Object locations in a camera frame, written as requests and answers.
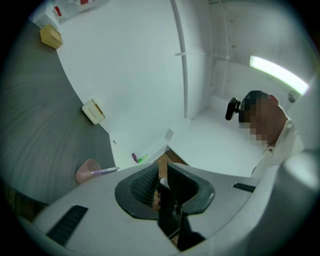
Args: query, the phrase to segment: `pink cup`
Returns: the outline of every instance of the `pink cup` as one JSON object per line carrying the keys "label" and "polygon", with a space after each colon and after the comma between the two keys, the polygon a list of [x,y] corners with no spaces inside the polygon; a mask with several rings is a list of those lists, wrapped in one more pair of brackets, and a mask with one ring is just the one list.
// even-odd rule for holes
{"label": "pink cup", "polygon": [[75,173],[75,179],[78,183],[84,183],[94,177],[101,176],[102,173],[92,174],[90,172],[101,170],[99,163],[94,159],[85,161]]}

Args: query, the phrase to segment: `white pipe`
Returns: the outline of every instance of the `white pipe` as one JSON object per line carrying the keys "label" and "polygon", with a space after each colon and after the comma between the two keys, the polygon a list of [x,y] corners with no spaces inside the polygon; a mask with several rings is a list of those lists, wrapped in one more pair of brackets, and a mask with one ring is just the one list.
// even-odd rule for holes
{"label": "white pipe", "polygon": [[[180,19],[180,14],[176,0],[171,0],[171,5],[173,9],[173,15],[176,23],[176,28],[178,31],[178,37],[180,42],[180,51],[186,52],[186,44],[184,32],[182,29],[182,23]],[[182,55],[182,73],[183,73],[183,108],[184,108],[184,118],[188,118],[188,68],[187,68],[187,58]]]}
{"label": "white pipe", "polygon": [[213,52],[186,52],[186,51],[183,51],[183,52],[177,52],[174,54],[175,56],[186,56],[186,55],[206,55],[206,56],[213,56],[213,57],[220,57],[220,58],[223,58],[223,59],[226,59],[226,60],[229,60],[230,59],[230,56],[229,55],[225,55],[223,53],[213,53]]}
{"label": "white pipe", "polygon": [[[210,12],[211,30],[212,30],[212,51],[214,51],[215,50],[214,49],[214,40],[215,40],[215,38],[214,38],[214,28],[212,27],[213,19],[212,19],[212,12],[211,12],[211,7],[210,7],[210,3],[209,2],[207,2],[207,6],[208,6],[208,9],[209,9],[209,12]],[[211,79],[210,79],[209,92],[208,92],[208,96],[206,98],[206,103],[205,103],[205,107],[204,107],[205,110],[208,109],[208,107],[209,107],[209,101],[210,101],[211,93],[212,93],[212,87],[213,87],[212,83],[213,83],[213,79],[214,79],[215,57],[216,56],[213,56],[213,58],[212,58]]]}
{"label": "white pipe", "polygon": [[[225,30],[225,41],[226,41],[226,55],[229,56],[229,38],[228,38],[228,29],[227,29],[227,20],[225,16],[225,10],[222,5],[221,0],[219,0],[221,10],[222,10],[222,15],[223,15],[223,21],[224,21],[224,30]],[[224,72],[224,80],[223,80],[223,86],[222,86],[222,91],[221,91],[221,96],[223,99],[229,101],[227,97],[225,96],[225,87],[226,87],[226,80],[227,80],[227,70],[228,70],[228,59],[225,59],[225,72]]]}

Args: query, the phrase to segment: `green object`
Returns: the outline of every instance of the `green object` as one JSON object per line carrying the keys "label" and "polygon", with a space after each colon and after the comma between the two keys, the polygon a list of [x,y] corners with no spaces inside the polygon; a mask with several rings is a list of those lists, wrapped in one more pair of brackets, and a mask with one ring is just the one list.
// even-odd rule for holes
{"label": "green object", "polygon": [[138,159],[138,163],[141,163],[143,160],[145,160],[148,157],[148,155],[146,154],[145,156],[141,157]]}

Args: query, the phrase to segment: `black camera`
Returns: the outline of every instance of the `black camera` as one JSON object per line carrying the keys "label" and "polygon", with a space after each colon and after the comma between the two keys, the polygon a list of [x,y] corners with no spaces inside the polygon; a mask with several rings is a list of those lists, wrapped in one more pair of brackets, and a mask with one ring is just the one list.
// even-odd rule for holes
{"label": "black camera", "polygon": [[231,118],[234,116],[234,113],[238,113],[239,112],[240,105],[241,105],[241,101],[239,101],[235,97],[232,98],[228,103],[228,107],[227,107],[226,113],[225,113],[225,119],[230,121]]}

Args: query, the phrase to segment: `small box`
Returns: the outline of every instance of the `small box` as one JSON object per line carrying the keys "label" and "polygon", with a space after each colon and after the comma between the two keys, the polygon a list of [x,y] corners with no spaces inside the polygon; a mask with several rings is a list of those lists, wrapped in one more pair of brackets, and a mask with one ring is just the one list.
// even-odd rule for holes
{"label": "small box", "polygon": [[102,112],[101,108],[98,106],[97,101],[93,98],[84,104],[81,108],[83,113],[90,119],[90,121],[97,125],[103,121],[106,117]]}
{"label": "small box", "polygon": [[42,43],[54,49],[63,44],[60,33],[51,24],[47,24],[40,29],[40,36]]}

